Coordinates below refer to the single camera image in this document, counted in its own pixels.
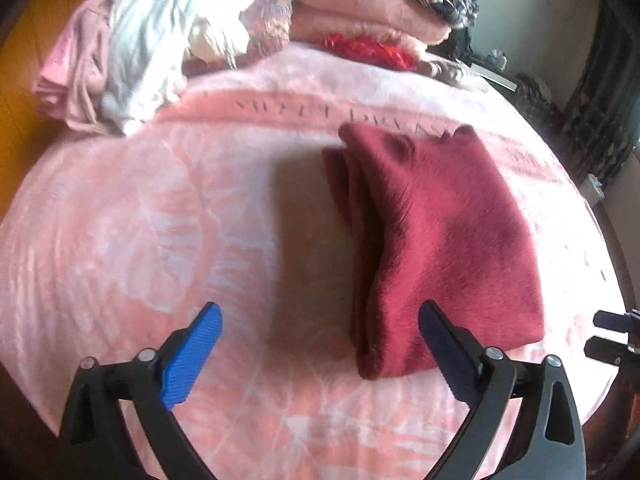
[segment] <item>wooden floor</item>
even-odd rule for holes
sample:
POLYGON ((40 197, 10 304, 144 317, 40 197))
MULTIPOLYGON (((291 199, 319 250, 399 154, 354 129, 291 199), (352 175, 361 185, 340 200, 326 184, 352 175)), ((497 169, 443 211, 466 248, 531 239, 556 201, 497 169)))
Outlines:
POLYGON ((31 84, 82 0, 31 0, 0 50, 0 219, 62 124, 34 107, 31 84))

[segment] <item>white cloth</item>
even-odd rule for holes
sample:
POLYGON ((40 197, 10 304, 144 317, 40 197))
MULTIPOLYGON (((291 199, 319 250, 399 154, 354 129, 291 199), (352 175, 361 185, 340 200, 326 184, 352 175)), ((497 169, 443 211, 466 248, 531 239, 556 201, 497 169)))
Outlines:
POLYGON ((190 37, 208 60, 246 52, 248 33, 238 15, 253 1, 114 0, 104 115, 130 135, 165 102, 177 101, 190 37))

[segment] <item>burgundy fleece cloth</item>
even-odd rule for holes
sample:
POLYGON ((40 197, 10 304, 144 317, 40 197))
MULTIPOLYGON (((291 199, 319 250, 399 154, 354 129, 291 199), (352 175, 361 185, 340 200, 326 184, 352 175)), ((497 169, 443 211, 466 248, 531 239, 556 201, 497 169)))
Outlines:
POLYGON ((544 336, 529 227, 475 131, 411 138, 344 124, 324 151, 327 179, 356 241, 351 339, 365 379, 435 366, 418 309, 435 300, 485 346, 544 336))

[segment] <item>blue gripper pad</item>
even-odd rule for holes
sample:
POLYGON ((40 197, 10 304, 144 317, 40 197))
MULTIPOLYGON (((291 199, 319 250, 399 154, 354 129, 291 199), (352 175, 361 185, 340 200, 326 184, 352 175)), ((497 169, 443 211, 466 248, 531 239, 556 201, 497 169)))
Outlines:
POLYGON ((418 328, 453 396, 470 408, 477 406, 482 396, 473 361, 429 303, 418 311, 418 328))
POLYGON ((204 362, 222 333, 222 312, 215 303, 207 303, 194 323, 190 334, 162 371, 160 397, 168 411, 187 399, 204 362))

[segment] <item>bed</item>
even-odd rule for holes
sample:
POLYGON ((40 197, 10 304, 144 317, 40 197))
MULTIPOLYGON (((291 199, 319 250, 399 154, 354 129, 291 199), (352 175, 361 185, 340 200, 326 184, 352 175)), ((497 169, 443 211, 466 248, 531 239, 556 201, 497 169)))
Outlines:
MULTIPOLYGON (((30 113, 23 131, 40 139, 30 113)), ((24 178, 0 224, 0 360, 44 423, 58 430, 82 357, 131 359, 214 300, 224 336, 175 414, 219 478, 422 478, 466 409, 437 370, 357 375, 353 244, 320 157, 353 120, 414 136, 476 128, 530 226, 542 282, 545 338, 510 355, 561 356, 587 420, 616 372, 582 353, 591 318, 624 306, 593 214, 552 152, 497 92, 292 44, 195 78, 129 139, 63 132, 24 178)))

